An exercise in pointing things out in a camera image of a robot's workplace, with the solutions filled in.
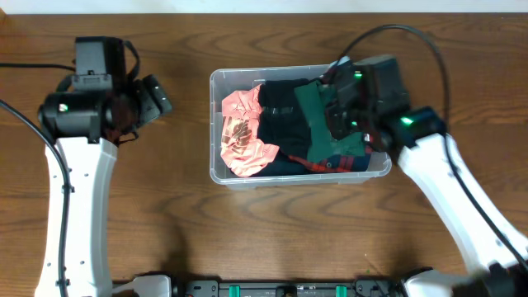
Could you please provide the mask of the black hooded sweatshirt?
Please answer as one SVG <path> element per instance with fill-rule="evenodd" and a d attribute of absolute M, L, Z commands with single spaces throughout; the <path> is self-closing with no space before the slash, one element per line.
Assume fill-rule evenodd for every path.
<path fill-rule="evenodd" d="M 253 174 L 252 177 L 277 177 L 305 174 L 309 174 L 309 171 L 303 164 L 292 161 L 279 151 L 271 163 L 268 163 L 262 170 Z"/>

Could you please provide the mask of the red navy plaid shirt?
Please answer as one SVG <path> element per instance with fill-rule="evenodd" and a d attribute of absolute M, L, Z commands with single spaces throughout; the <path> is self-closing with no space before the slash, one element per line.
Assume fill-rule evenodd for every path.
<path fill-rule="evenodd" d="M 370 153 L 364 156 L 333 155 L 319 162 L 310 162 L 306 159 L 289 156 L 291 161 L 302 164 L 310 172 L 343 173 L 365 172 L 370 164 Z"/>

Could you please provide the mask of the black garment with tape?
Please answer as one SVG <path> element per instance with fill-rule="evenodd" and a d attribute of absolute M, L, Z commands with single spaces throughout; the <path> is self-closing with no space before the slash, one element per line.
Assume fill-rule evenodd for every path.
<path fill-rule="evenodd" d="M 257 137 L 274 144 L 287 156 L 307 158 L 311 130 L 295 95 L 295 89 L 308 79 L 265 81 L 258 94 L 262 108 Z"/>

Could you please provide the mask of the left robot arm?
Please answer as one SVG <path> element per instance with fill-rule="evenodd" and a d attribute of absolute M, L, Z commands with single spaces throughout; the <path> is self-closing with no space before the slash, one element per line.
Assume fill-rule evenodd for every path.
<path fill-rule="evenodd" d="M 137 276 L 116 285 L 107 257 L 107 217 L 111 176 L 120 136 L 172 110 L 153 75 L 124 92 L 110 89 L 70 92 L 59 87 L 40 106 L 49 169 L 49 214 L 45 260 L 37 296 L 171 296 L 171 278 Z"/>

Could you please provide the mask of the dark green garment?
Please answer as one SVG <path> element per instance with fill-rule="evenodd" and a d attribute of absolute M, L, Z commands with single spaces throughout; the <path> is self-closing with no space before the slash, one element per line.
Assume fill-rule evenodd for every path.
<path fill-rule="evenodd" d="M 333 99 L 335 91 L 314 80 L 295 89 L 295 96 L 310 128 L 311 145 L 307 160 L 318 163 L 336 155 L 364 157 L 367 152 L 361 133 L 353 133 L 344 139 L 333 138 L 325 116 L 325 105 Z"/>

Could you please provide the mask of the pink printed t-shirt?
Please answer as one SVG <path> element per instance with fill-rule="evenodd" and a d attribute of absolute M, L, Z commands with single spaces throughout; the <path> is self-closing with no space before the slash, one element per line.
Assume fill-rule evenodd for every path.
<path fill-rule="evenodd" d="M 220 157 L 238 177 L 251 177 L 272 163 L 279 147 L 257 137 L 262 107 L 261 84 L 247 91 L 234 91 L 222 100 Z"/>

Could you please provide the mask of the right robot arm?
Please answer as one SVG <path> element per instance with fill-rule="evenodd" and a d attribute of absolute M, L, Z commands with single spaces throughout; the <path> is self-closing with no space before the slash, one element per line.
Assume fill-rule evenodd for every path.
<path fill-rule="evenodd" d="M 323 84 L 336 91 L 325 115 L 335 139 L 361 132 L 423 192 L 455 240 L 468 275 L 431 268 L 400 281 L 401 296 L 525 296 L 527 238 L 488 198 L 464 163 L 446 123 L 413 108 L 392 55 L 330 64 Z"/>

